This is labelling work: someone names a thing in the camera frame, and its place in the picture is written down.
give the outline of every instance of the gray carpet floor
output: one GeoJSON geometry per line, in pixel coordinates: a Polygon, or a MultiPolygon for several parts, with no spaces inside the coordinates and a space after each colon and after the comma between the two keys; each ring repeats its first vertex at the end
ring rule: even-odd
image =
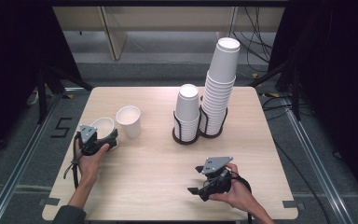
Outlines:
{"type": "MultiPolygon", "coordinates": [[[[78,68],[84,80],[93,86],[180,86],[185,83],[202,86],[208,64],[80,63],[78,68]]],[[[257,69],[266,70],[267,67],[258,65],[257,69]]],[[[239,65],[238,71],[241,73],[237,74],[236,86],[246,86],[252,82],[252,78],[245,75],[252,74],[249,66],[239,65]]],[[[276,92],[274,85],[277,78],[274,77],[256,87],[257,92],[260,93],[261,105],[270,99],[270,97],[262,96],[261,93],[276,92]]],[[[65,87],[76,87],[65,81],[63,84],[65,87]]],[[[71,97],[60,99],[0,223],[49,223],[41,217],[44,208],[42,202],[48,197],[57,177],[62,159],[72,141],[71,138],[76,131],[76,125],[89,95],[89,92],[81,91],[74,93],[71,97]],[[59,122],[61,126],[69,128],[67,133],[65,130],[57,129],[59,122]]],[[[340,196],[348,206],[352,218],[355,223],[358,223],[358,184],[345,162],[333,156],[334,145],[330,142],[328,133],[324,131],[318,118],[312,114],[306,99],[303,95],[300,101],[301,123],[340,196]]],[[[282,105],[282,100],[273,99],[266,104],[266,108],[279,105],[282,105]]],[[[276,223],[327,223],[323,209],[331,223],[339,223],[286,114],[284,107],[265,111],[271,134],[284,151],[283,153],[277,149],[291,191],[299,205],[299,216],[295,220],[276,220],[276,223]],[[318,204],[310,187],[290,161],[293,161],[301,174],[305,176],[323,206],[318,204]]],[[[26,148],[37,121],[38,105],[30,105],[23,109],[17,123],[7,134],[5,139],[7,147],[0,149],[0,190],[26,148]]]]}

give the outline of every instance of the wooden table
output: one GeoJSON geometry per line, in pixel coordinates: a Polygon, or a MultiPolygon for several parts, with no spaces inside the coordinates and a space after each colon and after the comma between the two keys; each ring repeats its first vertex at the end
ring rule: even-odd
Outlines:
{"type": "MultiPolygon", "coordinates": [[[[226,203],[204,202],[187,188],[201,188],[206,180],[195,167],[207,157],[232,156],[253,194],[274,219],[294,219],[296,208],[284,208],[293,201],[281,161],[271,138],[255,89],[235,87],[228,104],[224,130],[214,139],[200,137],[189,146],[172,138],[173,116],[179,87],[99,87],[86,104],[79,124],[115,119],[125,105],[141,109],[142,133],[126,137],[117,124],[120,145],[108,151],[100,176],[87,201],[89,220],[244,220],[246,214],[226,203]]],[[[74,192],[71,172],[63,172],[73,157],[68,148],[49,195],[60,199],[46,205],[43,218],[52,220],[74,192]]]]}

